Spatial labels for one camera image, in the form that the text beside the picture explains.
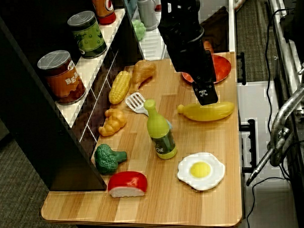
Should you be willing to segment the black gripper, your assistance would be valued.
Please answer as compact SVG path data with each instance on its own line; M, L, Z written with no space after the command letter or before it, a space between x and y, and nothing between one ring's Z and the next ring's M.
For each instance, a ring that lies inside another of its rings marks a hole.
M196 40L185 47L177 47L175 43L168 43L167 51L175 70L188 73L195 81L192 83L192 87L200 105L217 103L212 54L205 50L203 41Z

